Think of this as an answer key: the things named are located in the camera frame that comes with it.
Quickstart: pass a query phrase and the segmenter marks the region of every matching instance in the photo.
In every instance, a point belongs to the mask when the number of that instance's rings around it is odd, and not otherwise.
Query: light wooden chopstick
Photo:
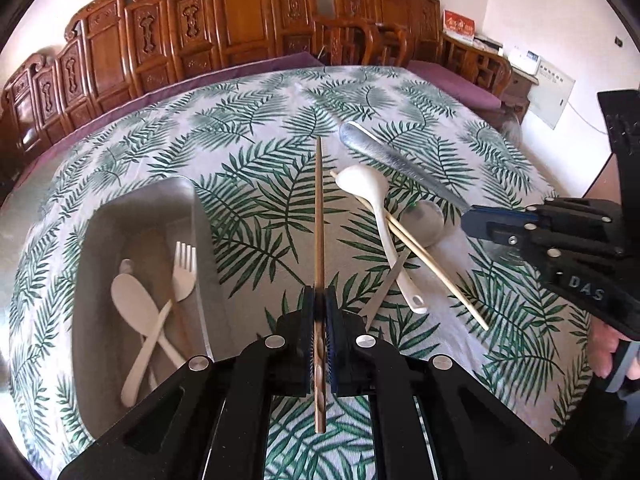
[[[335,171],[330,172],[333,178],[337,177],[337,173]],[[373,208],[370,206],[369,202],[364,200],[363,198],[353,195],[364,207],[366,207],[369,211],[373,212]],[[444,273],[444,270],[436,263],[433,257],[422,247],[418,241],[411,235],[409,231],[398,221],[396,218],[385,209],[386,220],[389,223],[389,228],[395,234],[403,244],[405,244],[412,253],[414,253],[418,258],[420,258],[426,265],[429,267],[433,273],[438,277],[438,279],[444,283],[444,285],[453,293],[453,295],[460,300],[460,302],[466,307],[466,309],[471,313],[471,315],[475,318],[475,320],[480,324],[480,326],[484,330],[489,330],[489,325],[487,325],[486,321],[480,316],[480,313],[476,310],[476,308],[471,304],[471,302],[462,294],[462,291],[458,288],[458,286],[453,283],[449,277]]]

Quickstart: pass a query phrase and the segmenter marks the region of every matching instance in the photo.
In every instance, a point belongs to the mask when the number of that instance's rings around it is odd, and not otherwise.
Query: power cord
[[[603,134],[603,135],[606,135],[606,136],[608,136],[608,135],[609,135],[607,132],[603,132],[602,130],[599,130],[599,129],[597,129],[595,126],[593,126],[593,124],[591,124],[587,119],[585,119],[585,118],[580,114],[580,112],[579,112],[578,110],[576,110],[576,109],[574,108],[574,106],[573,106],[569,101],[567,101],[566,103],[567,103],[567,105],[571,108],[571,110],[573,110],[573,111],[575,112],[575,114],[576,114],[578,117],[580,117],[580,118],[581,118],[585,123],[587,123],[587,124],[588,124],[592,129],[596,130],[596,131],[597,131],[598,133],[600,133],[600,134]]]

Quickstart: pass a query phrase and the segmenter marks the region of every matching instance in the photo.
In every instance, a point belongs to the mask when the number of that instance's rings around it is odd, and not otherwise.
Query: electrical box
[[[575,79],[546,59],[540,62],[536,77],[540,84],[529,92],[529,110],[554,130],[574,89]]]

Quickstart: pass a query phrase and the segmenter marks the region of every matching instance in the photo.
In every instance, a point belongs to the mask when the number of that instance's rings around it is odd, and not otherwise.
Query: leaf print tablecloth
[[[471,204],[523,208],[553,194],[494,129],[396,68],[313,68],[230,80],[96,131],[75,145],[54,177],[10,306],[12,394],[29,459],[45,478],[55,478],[91,441],[76,403],[70,327],[82,238],[101,204],[168,176],[193,181],[210,217],[227,315],[242,349],[298,308],[302,285],[312,282],[314,138],[321,136],[327,279],[339,306],[353,312],[374,294],[388,271],[374,219],[328,174],[367,162],[337,139],[344,120],[359,121]],[[406,355],[449,354],[552,439],[590,378],[588,317],[541,288],[531,267],[493,262],[482,242],[465,237],[455,208],[380,169],[390,182],[393,213],[420,198],[443,208],[445,236],[431,253],[491,330],[483,332],[430,271],[410,259],[429,313],[413,314],[393,288],[370,332]],[[314,434],[310,399],[274,399],[272,419],[267,478],[374,475],[366,398],[330,397],[323,435]]]

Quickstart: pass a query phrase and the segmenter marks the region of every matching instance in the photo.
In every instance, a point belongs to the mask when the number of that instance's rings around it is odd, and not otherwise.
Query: metal screw
[[[356,338],[356,345],[358,345],[360,348],[371,348],[375,344],[376,344],[376,338],[373,337],[372,335],[363,334],[363,335],[359,335]]]
[[[438,370],[449,370],[453,366],[453,361],[447,355],[436,355],[432,363]]]
[[[267,348],[280,348],[284,346],[284,338],[281,335],[270,335],[264,340]]]
[[[189,369],[194,372],[204,370],[207,366],[209,366],[209,360],[201,355],[189,359]]]

